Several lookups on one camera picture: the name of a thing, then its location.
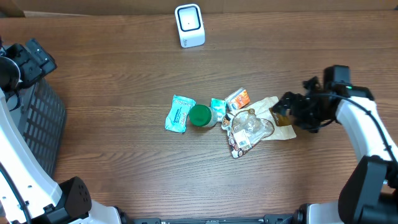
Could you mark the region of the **green lid jar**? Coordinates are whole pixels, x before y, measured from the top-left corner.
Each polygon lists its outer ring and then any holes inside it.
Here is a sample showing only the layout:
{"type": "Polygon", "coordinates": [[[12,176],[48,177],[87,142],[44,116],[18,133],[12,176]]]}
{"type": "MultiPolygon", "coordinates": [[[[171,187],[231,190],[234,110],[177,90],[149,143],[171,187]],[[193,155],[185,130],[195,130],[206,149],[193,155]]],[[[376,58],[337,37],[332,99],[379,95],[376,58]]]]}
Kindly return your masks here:
{"type": "Polygon", "coordinates": [[[213,127],[218,122],[218,115],[213,108],[206,105],[195,105],[189,112],[189,120],[194,126],[213,127]]]}

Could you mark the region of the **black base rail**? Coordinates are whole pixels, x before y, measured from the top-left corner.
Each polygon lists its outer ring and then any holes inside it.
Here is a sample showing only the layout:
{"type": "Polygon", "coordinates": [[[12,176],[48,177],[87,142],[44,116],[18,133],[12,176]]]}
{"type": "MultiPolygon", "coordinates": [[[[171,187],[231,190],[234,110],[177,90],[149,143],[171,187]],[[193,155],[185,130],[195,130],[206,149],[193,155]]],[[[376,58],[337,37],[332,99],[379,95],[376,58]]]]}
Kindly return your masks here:
{"type": "Polygon", "coordinates": [[[134,224],[292,224],[292,214],[264,215],[263,217],[235,217],[235,218],[133,218],[134,224]]]}

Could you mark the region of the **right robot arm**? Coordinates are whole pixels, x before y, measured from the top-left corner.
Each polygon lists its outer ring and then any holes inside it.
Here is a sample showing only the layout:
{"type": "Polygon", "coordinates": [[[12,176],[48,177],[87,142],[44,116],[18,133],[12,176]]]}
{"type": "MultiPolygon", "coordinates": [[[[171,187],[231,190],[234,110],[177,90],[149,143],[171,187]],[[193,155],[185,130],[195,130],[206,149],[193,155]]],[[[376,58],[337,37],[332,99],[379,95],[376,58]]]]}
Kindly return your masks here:
{"type": "Polygon", "coordinates": [[[344,128],[358,165],[337,201],[305,203],[283,223],[397,223],[397,145],[369,88],[354,86],[348,66],[333,65],[323,80],[303,82],[304,95],[287,92],[272,107],[310,133],[336,122],[344,128]]]}

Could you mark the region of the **small teal tissue pack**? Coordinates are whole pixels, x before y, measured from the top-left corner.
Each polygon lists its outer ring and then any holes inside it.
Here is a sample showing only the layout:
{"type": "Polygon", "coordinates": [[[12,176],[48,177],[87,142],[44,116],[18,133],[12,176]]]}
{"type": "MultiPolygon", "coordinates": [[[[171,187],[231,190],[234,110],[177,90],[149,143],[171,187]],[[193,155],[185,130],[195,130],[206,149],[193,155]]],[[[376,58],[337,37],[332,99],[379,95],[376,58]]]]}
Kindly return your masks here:
{"type": "Polygon", "coordinates": [[[218,122],[221,122],[224,115],[226,114],[227,104],[226,104],[225,100],[212,98],[210,106],[211,106],[211,108],[213,108],[215,110],[218,122]]]}

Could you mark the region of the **beige brown snack bag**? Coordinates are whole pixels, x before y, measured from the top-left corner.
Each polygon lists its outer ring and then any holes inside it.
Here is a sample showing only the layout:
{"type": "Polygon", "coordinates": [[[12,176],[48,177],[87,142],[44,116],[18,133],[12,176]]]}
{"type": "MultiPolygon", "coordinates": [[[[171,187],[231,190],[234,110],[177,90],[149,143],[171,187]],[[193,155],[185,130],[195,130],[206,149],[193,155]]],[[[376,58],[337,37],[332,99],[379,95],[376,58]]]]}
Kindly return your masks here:
{"type": "Polygon", "coordinates": [[[226,113],[221,128],[226,131],[231,155],[243,157],[261,141],[284,141],[296,137],[288,117],[273,112],[276,96],[264,98],[247,108],[226,113]]]}

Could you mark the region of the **teal wet wipes pack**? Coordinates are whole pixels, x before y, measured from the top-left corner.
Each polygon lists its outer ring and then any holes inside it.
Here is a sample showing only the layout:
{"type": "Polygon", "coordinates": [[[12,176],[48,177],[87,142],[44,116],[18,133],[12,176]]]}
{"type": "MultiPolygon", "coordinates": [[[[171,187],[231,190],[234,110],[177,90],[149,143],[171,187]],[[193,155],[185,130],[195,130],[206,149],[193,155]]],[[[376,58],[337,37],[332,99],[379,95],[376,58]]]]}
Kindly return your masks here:
{"type": "Polygon", "coordinates": [[[196,101],[185,96],[174,95],[172,107],[165,119],[165,129],[176,133],[186,131],[187,116],[196,101]]]}

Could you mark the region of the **orange white small box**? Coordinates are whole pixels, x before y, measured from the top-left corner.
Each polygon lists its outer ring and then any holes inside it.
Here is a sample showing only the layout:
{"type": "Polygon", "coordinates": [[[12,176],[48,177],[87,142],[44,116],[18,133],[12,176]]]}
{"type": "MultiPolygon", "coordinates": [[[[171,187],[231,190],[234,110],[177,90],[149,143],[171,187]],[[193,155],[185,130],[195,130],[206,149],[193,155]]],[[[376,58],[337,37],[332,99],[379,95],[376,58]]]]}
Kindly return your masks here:
{"type": "Polygon", "coordinates": [[[224,99],[230,111],[239,110],[250,103],[248,92],[244,88],[236,90],[224,99]]]}

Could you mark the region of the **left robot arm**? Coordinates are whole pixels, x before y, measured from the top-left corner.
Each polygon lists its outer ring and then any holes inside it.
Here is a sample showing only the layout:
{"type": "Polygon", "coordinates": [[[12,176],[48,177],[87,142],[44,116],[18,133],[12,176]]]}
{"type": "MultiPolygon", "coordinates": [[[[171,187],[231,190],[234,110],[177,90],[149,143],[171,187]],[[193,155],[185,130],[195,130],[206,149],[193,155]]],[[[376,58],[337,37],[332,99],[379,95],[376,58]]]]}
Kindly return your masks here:
{"type": "Polygon", "coordinates": [[[1,47],[1,216],[9,223],[129,223],[84,181],[54,181],[65,105],[45,77],[57,67],[35,40],[1,47]]]}

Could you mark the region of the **grey plastic mesh basket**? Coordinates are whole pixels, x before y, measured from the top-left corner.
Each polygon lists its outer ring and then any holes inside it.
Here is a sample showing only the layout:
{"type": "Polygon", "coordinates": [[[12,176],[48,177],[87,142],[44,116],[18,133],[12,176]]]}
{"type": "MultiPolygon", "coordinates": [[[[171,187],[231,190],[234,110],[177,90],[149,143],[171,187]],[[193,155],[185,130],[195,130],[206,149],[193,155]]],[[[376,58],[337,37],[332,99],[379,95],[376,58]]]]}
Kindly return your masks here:
{"type": "Polygon", "coordinates": [[[43,170],[53,177],[65,130],[65,105],[42,79],[19,95],[7,97],[12,120],[43,170]]]}

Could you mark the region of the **white barcode scanner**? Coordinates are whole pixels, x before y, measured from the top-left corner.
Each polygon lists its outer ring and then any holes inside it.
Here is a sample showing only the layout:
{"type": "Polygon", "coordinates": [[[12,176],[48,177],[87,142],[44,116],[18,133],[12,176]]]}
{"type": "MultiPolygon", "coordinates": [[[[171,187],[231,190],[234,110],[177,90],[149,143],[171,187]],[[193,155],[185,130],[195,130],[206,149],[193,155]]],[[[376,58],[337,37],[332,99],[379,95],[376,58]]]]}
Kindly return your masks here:
{"type": "Polygon", "coordinates": [[[205,43],[205,28],[201,9],[197,4],[184,4],[175,9],[178,36],[182,48],[197,47],[205,43]]]}

